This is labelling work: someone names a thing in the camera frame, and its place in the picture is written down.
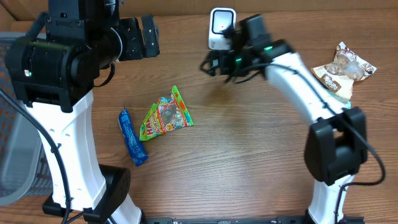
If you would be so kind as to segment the green Haribo gummy bag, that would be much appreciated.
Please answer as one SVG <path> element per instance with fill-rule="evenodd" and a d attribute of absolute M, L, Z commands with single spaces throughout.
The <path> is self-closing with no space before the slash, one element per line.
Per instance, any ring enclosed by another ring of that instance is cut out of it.
<path fill-rule="evenodd" d="M 139 140 L 148 141 L 193 125 L 194 122 L 183 98 L 174 85 L 170 97 L 160 97 L 158 102 L 151 106 L 141 124 Z"/>

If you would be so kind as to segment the blue Oreo cookie pack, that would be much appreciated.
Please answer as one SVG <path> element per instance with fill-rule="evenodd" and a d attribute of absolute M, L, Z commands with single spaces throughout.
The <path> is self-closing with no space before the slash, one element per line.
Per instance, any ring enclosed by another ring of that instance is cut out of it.
<path fill-rule="evenodd" d="M 131 159 L 134 161 L 136 167 L 143 165 L 149 157 L 146 154 L 143 144 L 134 132 L 132 120 L 127 108 L 124 108 L 122 112 L 120 112 L 118 121 L 124 137 L 124 143 Z"/>

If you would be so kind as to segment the dried mushroom snack bag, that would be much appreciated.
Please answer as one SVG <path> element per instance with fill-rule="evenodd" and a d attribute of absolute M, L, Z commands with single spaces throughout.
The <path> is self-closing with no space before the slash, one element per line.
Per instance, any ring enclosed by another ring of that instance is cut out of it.
<path fill-rule="evenodd" d="M 312 68 L 313 74 L 334 95 L 350 100 L 354 82 L 363 81 L 377 68 L 350 50 L 344 42 L 336 46 L 331 63 Z"/>

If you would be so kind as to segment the light teal snack packet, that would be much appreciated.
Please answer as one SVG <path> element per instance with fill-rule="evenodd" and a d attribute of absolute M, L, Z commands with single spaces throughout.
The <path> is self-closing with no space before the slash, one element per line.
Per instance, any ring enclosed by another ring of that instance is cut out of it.
<path fill-rule="evenodd" d="M 345 105 L 346 109 L 351 109 L 351 102 L 349 100 L 346 100 L 338 95 L 334 95 L 333 97 L 342 102 Z"/>

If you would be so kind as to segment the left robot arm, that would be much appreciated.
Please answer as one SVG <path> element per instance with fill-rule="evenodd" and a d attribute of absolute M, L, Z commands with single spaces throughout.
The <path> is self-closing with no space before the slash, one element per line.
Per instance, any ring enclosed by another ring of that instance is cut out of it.
<path fill-rule="evenodd" d="M 38 130 L 52 176 L 45 214 L 71 222 L 144 223 L 129 195 L 127 168 L 98 163 L 91 112 L 95 79 L 115 62 L 158 56 L 159 30 L 150 14 L 119 15 L 118 1 L 51 0 L 26 35 L 6 54 L 22 106 Z"/>

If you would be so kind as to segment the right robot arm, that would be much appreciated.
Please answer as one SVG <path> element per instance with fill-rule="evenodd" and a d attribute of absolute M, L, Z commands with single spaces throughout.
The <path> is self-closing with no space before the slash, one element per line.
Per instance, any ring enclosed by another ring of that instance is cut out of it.
<path fill-rule="evenodd" d="M 304 149 L 307 169 L 315 180 L 312 202 L 299 223 L 362 223 L 343 214 L 348 187 L 367 161 L 366 119 L 331 96 L 284 40 L 272 40 L 261 15 L 241 21 L 233 9 L 210 14 L 210 53 L 203 72 L 246 82 L 262 75 L 291 102 L 308 125 Z"/>

